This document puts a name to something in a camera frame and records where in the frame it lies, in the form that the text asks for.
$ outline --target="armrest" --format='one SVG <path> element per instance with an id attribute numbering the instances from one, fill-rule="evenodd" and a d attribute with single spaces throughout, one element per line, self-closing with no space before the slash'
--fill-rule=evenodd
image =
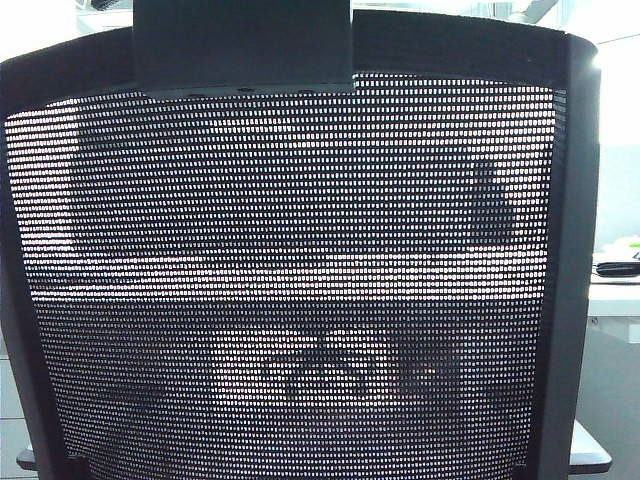
<path id="1" fill-rule="evenodd" d="M 606 473 L 611 468 L 611 455 L 576 420 L 571 442 L 570 475 Z"/>
<path id="2" fill-rule="evenodd" d="M 21 451 L 16 457 L 16 463 L 23 470 L 29 470 L 32 472 L 37 472 L 36 468 L 36 457 L 33 455 L 33 450 L 31 449 L 31 445 Z"/>

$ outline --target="chair backrest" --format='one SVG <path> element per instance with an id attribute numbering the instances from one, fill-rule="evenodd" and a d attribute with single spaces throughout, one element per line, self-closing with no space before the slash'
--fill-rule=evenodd
<path id="1" fill-rule="evenodd" d="M 129 29 L 2 64 L 2 322 L 41 478 L 566 475 L 593 53 L 356 11 L 353 93 L 152 100 Z M 316 363 L 374 360 L 366 391 L 264 374 L 315 333 Z"/>

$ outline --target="white wall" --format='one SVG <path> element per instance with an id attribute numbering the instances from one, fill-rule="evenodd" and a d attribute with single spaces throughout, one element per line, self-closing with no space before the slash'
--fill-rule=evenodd
<path id="1" fill-rule="evenodd" d="M 75 0 L 0 0 L 0 61 L 77 36 Z"/>
<path id="2" fill-rule="evenodd" d="M 600 250 L 619 237 L 640 235 L 640 37 L 633 37 L 640 34 L 640 1 L 575 3 L 578 8 L 565 28 L 598 44 L 602 68 L 596 227 Z"/>

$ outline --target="chair frame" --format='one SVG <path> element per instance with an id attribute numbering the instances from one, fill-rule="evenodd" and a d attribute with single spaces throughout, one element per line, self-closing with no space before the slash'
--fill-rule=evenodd
<path id="1" fill-rule="evenodd" d="M 566 92 L 565 161 L 554 162 L 549 219 L 549 275 L 536 365 L 534 413 L 526 466 L 518 480 L 566 478 L 586 328 L 596 211 L 600 74 L 589 42 L 538 27 L 484 19 L 367 10 L 354 12 L 354 70 L 385 68 L 385 48 L 413 33 L 408 46 L 422 66 L 403 73 L 482 78 Z M 389 63 L 389 70 L 398 65 Z M 80 38 L 0 64 L 2 331 L 42 480 L 87 480 L 70 459 L 56 410 L 10 193 L 4 120 L 76 96 L 136 90 L 130 28 Z"/>

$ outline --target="mesh backrest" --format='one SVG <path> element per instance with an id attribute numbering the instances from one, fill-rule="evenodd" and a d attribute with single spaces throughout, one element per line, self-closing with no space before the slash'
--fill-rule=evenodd
<path id="1" fill-rule="evenodd" d="M 562 92 L 356 85 L 6 122 L 65 440 L 96 479 L 525 462 Z"/>

